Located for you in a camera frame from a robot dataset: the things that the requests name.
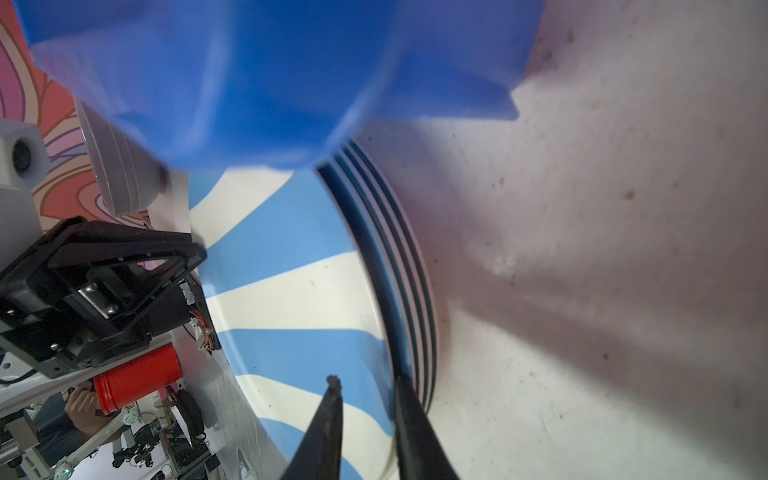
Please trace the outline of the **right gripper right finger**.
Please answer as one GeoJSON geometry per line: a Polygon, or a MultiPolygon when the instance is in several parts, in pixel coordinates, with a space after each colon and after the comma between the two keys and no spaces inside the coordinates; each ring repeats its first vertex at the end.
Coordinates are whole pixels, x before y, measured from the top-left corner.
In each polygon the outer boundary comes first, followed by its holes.
{"type": "Polygon", "coordinates": [[[408,378],[394,382],[395,443],[403,480],[458,480],[408,378]]]}

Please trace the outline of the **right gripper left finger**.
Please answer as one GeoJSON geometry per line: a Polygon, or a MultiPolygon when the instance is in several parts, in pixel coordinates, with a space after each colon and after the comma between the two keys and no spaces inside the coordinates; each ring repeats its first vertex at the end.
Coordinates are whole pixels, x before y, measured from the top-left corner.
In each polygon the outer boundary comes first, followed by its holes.
{"type": "Polygon", "coordinates": [[[339,480],[343,441],[343,396],[339,378],[329,375],[327,389],[281,479],[339,480]]]}

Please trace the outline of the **small blue striped plate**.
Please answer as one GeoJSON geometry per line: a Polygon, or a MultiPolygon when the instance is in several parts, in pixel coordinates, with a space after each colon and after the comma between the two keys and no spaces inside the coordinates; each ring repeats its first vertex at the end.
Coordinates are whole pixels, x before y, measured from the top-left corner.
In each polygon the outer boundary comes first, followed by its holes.
{"type": "Polygon", "coordinates": [[[390,477],[394,382],[430,408],[439,335],[418,242],[374,161],[349,142],[317,167],[196,171],[188,203],[213,326],[279,451],[295,454],[335,376],[342,477],[390,477]]]}

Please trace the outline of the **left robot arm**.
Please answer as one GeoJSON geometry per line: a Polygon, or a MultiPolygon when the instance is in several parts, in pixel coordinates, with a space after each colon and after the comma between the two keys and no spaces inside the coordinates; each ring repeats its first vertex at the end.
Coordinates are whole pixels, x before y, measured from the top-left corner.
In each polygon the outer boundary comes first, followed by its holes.
{"type": "Polygon", "coordinates": [[[49,139],[34,124],[2,119],[2,266],[69,216],[148,228],[147,209],[166,178],[138,143],[81,102],[49,139]]]}

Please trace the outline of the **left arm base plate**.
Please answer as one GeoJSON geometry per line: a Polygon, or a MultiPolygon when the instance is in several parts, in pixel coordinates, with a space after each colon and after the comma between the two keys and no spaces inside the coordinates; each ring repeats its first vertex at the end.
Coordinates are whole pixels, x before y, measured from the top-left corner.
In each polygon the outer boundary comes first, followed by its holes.
{"type": "Polygon", "coordinates": [[[188,233],[63,220],[1,271],[1,350],[49,379],[144,351],[190,320],[206,257],[188,233]]]}

